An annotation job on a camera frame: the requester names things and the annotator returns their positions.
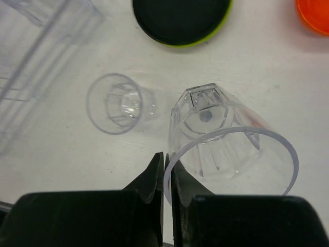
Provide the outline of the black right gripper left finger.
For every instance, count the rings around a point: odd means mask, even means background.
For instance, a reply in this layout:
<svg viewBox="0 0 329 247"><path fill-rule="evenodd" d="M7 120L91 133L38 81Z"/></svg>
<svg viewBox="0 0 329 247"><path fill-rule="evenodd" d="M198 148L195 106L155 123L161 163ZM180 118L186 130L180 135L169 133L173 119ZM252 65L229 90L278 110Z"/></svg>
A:
<svg viewBox="0 0 329 247"><path fill-rule="evenodd" d="M146 169L123 190L135 193L130 244L163 244L164 154L155 153Z"/></svg>

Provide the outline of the green round plate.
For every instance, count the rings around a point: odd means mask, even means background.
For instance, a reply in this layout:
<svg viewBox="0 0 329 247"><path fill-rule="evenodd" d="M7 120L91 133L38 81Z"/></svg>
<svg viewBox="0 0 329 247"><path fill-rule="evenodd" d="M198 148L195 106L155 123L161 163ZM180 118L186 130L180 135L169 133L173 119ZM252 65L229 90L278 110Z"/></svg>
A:
<svg viewBox="0 0 329 247"><path fill-rule="evenodd" d="M195 41L195 42L192 42L192 43L189 43L189 44L184 44L184 45L172 45L172 44L167 44L167 43L164 43L164 42L158 41L158 40L155 40L155 41L157 43L161 44L161 45L164 45L166 47L171 47L171 48L191 48L191 47L206 43L213 36L215 36L219 32L219 30L222 29L222 27L225 25L225 23L227 22L227 20L229 18L230 13L231 13L233 3L234 3L234 1L229 1L227 11L226 11L224 17L222 18L222 20L217 25L217 27L213 31L211 31L208 35L202 37L198 41Z"/></svg>

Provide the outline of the clear glass cup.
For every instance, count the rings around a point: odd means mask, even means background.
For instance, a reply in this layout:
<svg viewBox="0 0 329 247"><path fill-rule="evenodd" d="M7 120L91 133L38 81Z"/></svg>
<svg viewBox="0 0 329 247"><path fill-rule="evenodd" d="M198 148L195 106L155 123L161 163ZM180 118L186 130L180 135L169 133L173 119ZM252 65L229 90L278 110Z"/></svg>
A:
<svg viewBox="0 0 329 247"><path fill-rule="evenodd" d="M184 168L218 195L286 195L299 173L293 145L215 83L186 89L171 109L164 195Z"/></svg>
<svg viewBox="0 0 329 247"><path fill-rule="evenodd" d="M124 74L110 73L89 87L85 108L98 130L108 135L122 135L156 119L159 100L154 90Z"/></svg>

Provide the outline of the black round plate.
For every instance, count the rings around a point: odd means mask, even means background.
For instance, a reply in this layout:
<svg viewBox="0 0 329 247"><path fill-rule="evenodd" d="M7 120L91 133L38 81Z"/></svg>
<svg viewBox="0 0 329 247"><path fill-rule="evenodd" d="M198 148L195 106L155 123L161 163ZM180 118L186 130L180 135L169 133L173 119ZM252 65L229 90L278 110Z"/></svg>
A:
<svg viewBox="0 0 329 247"><path fill-rule="evenodd" d="M153 40L172 45L198 41L224 17L229 1L134 0L132 8L141 29Z"/></svg>

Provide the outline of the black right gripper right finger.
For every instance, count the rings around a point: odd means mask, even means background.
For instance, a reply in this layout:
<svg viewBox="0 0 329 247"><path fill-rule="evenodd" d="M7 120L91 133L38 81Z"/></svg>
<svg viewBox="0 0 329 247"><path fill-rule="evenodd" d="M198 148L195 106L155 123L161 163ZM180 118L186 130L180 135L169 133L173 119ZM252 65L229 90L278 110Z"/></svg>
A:
<svg viewBox="0 0 329 247"><path fill-rule="evenodd" d="M213 196L209 189L187 172L181 161L171 171L170 189L174 246L201 246L197 196Z"/></svg>

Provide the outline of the orange plastic bowl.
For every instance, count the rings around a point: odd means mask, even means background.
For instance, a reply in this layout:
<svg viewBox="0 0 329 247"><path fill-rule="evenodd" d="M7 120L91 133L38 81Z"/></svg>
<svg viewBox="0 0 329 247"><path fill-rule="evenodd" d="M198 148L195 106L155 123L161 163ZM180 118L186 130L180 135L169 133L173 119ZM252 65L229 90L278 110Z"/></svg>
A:
<svg viewBox="0 0 329 247"><path fill-rule="evenodd" d="M295 6L307 28L328 37L328 0L295 0Z"/></svg>

